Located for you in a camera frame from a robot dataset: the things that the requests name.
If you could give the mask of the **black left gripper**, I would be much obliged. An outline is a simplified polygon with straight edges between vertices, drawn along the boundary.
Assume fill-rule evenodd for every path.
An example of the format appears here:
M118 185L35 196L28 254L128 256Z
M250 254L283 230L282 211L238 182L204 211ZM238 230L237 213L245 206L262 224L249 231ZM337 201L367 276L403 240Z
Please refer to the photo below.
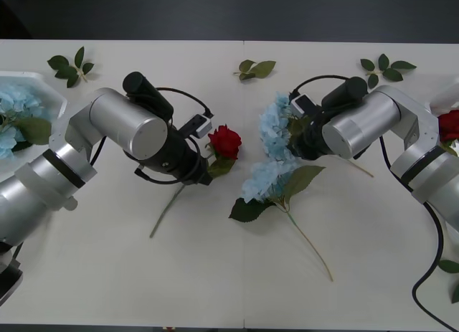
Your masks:
M207 170L207 165L208 160L201 156L199 166L190 178L190 182L192 184L201 184L205 186L209 186L211 184L212 177Z

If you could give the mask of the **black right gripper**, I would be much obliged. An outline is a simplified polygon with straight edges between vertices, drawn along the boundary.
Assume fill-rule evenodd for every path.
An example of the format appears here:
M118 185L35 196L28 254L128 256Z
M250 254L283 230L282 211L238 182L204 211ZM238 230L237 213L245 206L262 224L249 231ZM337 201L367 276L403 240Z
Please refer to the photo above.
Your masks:
M308 144L304 141L303 135L298 134L290 138L290 152L301 159L308 159Z

